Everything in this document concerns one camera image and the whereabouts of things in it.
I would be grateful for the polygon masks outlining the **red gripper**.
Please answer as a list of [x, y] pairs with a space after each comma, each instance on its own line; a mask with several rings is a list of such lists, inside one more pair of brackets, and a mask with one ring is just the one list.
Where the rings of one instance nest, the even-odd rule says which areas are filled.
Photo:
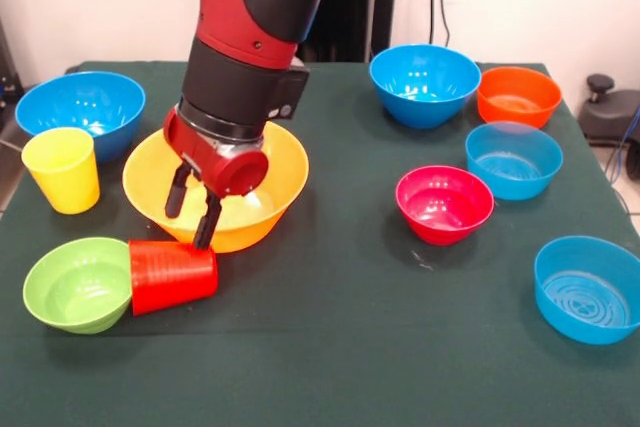
[[249, 142], [218, 140], [197, 131], [178, 113], [169, 110], [164, 125], [164, 139], [180, 159], [169, 189], [165, 215], [180, 215], [187, 192], [187, 179], [193, 173], [211, 192], [207, 194], [207, 210], [201, 217], [193, 247], [208, 250], [222, 211], [219, 197], [244, 196], [260, 185], [269, 163], [262, 151], [264, 137]]

